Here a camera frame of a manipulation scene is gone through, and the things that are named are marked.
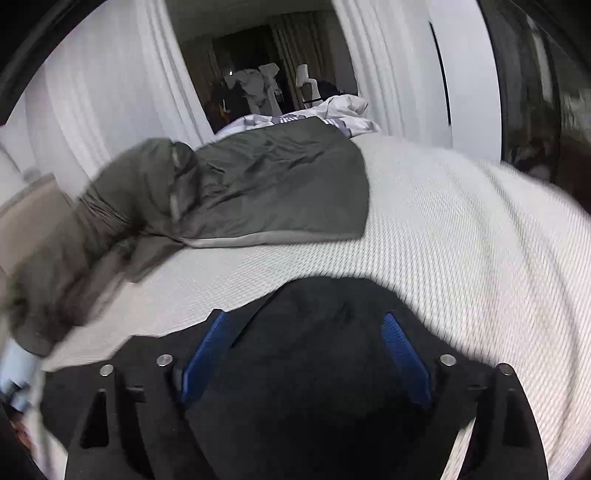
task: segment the blue strip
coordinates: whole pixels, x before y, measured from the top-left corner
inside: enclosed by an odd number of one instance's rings
[[[180,396],[183,404],[188,405],[201,398],[212,376],[213,369],[230,348],[233,336],[230,334],[230,322],[227,320],[228,314],[226,312],[221,312],[217,316],[183,371],[183,389]]]
[[[400,373],[400,380],[410,400],[424,408],[431,406],[431,381],[429,371],[421,362],[413,346],[404,335],[391,313],[382,324],[382,340]]]

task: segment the crumpled sheet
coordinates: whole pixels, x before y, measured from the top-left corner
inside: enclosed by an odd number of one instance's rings
[[[373,120],[365,118],[368,105],[369,102],[366,99],[355,95],[335,95],[315,107],[286,113],[281,116],[246,115],[222,128],[215,135],[215,141],[239,132],[284,124],[310,116],[317,116],[324,123],[334,125],[347,138],[357,137],[362,134],[377,133],[380,131],[379,125]]]

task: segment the white bedding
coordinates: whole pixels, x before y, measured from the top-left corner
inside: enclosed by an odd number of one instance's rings
[[[511,167],[380,134],[354,141],[371,185],[361,240],[184,250],[143,283],[125,286],[46,369],[106,359],[130,335],[188,327],[296,277],[369,277],[469,357],[513,365],[550,479],[564,478],[591,440],[590,217]],[[468,439],[458,437],[443,478],[457,478]],[[53,461],[58,476],[63,460]]]

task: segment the white chair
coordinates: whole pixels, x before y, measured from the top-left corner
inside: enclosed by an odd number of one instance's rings
[[[318,82],[308,76],[308,65],[303,63],[299,65],[295,74],[295,86],[300,90],[301,99],[306,108],[320,105],[322,98],[318,91]]]

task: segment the mattress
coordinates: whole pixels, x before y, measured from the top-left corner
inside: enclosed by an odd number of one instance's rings
[[[353,141],[371,188],[362,239],[186,249],[141,284],[126,285],[45,369],[109,358],[131,335],[188,327],[214,308],[234,309],[294,278],[371,278],[468,357],[515,368],[550,479],[564,478],[591,440],[589,215],[512,167],[381,134]],[[40,432],[34,435],[43,443]],[[470,428],[458,435],[444,479],[457,478],[469,436]],[[59,478],[64,453],[52,451]]]

